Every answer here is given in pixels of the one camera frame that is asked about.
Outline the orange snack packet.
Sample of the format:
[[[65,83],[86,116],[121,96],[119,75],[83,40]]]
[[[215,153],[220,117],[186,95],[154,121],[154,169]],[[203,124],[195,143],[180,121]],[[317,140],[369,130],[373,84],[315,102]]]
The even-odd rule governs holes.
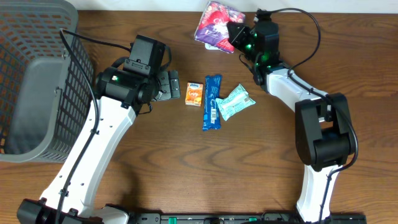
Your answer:
[[[202,83],[187,83],[187,91],[185,96],[185,104],[190,106],[201,106],[203,96]]]

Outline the purple sanitary pad pack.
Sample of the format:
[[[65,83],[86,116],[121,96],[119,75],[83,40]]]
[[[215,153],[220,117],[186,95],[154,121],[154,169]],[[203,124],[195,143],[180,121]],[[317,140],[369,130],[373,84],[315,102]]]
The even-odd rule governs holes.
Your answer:
[[[228,42],[228,22],[243,23],[246,15],[239,10],[220,2],[209,1],[203,11],[194,40],[218,47],[220,51],[233,53],[234,47]]]

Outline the blue Oreo cookie pack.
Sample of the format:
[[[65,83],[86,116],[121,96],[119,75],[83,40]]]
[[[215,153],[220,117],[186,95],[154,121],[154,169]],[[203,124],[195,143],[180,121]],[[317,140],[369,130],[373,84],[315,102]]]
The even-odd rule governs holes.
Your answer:
[[[205,101],[203,115],[203,131],[220,129],[221,121],[216,99],[220,96],[222,75],[208,75],[205,77]]]

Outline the mint green wipes pack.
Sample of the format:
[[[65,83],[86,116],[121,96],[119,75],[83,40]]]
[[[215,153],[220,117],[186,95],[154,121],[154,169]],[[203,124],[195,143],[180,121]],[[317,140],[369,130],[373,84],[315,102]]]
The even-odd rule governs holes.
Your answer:
[[[217,98],[216,103],[225,121],[243,109],[256,104],[242,84],[239,84],[228,97],[224,99]]]

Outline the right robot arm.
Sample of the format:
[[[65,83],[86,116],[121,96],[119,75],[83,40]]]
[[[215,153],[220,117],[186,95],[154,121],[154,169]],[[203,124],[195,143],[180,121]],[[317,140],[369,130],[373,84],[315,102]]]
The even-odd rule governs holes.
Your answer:
[[[278,50],[279,28],[272,21],[253,28],[228,22],[229,43],[252,62],[254,82],[295,113],[295,147],[304,164],[296,208],[304,223],[331,221],[330,200],[338,174],[358,158],[358,138],[341,93],[328,94],[299,78]]]

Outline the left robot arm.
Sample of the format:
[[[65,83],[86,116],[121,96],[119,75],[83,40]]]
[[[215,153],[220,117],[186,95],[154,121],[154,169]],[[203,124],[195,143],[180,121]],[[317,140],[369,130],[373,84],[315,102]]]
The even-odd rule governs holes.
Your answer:
[[[116,205],[96,210],[95,196],[109,161],[143,105],[180,97],[176,70],[143,75],[109,67],[98,75],[97,98],[64,165],[39,200],[22,201],[20,223],[128,223]]]

